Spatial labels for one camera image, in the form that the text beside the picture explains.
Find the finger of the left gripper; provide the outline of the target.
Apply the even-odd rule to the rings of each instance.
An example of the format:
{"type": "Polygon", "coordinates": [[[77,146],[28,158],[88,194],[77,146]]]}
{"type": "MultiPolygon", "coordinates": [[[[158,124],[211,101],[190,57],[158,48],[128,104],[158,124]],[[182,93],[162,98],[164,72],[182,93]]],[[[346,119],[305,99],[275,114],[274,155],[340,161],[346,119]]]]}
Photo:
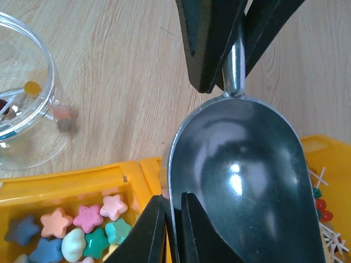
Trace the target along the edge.
{"type": "Polygon", "coordinates": [[[246,75],[304,0],[256,0],[244,19],[246,75]]]}
{"type": "Polygon", "coordinates": [[[176,1],[190,84],[211,93],[237,35],[246,1],[176,1]]]}

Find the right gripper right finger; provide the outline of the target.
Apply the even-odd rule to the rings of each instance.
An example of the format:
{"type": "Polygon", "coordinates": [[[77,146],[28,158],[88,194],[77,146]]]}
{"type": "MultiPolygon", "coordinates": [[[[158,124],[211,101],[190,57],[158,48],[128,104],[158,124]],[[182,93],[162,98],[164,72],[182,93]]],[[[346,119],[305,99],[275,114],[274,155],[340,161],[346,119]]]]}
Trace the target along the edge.
{"type": "Polygon", "coordinates": [[[185,262],[243,262],[217,233],[193,193],[182,193],[182,232],[185,262]]]}

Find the metal scoop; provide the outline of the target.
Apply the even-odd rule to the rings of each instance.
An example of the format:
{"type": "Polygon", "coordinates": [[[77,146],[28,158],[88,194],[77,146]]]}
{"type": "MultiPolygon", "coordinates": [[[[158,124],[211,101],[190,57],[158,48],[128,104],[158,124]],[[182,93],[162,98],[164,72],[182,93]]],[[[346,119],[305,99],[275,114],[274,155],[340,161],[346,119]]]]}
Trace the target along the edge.
{"type": "Polygon", "coordinates": [[[245,94],[242,24],[223,78],[223,94],[189,114],[162,158],[172,261],[186,260],[181,209],[194,198],[200,221],[244,262],[325,262],[301,142],[284,116],[245,94]]]}

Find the yellow bin with lollipops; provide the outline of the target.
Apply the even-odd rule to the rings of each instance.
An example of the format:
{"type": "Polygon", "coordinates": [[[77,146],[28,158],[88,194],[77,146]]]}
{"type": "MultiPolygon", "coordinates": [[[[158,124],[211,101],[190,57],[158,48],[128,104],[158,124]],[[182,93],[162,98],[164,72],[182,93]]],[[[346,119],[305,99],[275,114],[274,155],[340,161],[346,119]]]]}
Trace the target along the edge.
{"type": "Polygon", "coordinates": [[[326,262],[350,262],[350,144],[323,135],[301,142],[326,262]]]}

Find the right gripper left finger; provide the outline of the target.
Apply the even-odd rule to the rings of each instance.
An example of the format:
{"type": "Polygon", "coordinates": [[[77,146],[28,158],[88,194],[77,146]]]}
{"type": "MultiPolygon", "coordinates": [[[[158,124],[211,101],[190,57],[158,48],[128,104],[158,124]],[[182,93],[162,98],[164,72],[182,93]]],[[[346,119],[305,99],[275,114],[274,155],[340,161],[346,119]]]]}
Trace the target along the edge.
{"type": "Polygon", "coordinates": [[[106,262],[166,262],[165,211],[160,196],[153,196],[127,238],[112,252],[106,262]]]}

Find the yellow bin with gummies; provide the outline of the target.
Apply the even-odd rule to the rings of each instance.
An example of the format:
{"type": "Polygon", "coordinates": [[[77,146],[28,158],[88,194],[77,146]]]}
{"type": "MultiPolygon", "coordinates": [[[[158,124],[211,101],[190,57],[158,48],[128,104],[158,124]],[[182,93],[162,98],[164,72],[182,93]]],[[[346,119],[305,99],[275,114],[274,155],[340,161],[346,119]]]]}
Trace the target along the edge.
{"type": "Polygon", "coordinates": [[[140,167],[152,195],[163,195],[169,199],[167,172],[161,157],[143,158],[140,167]]]}

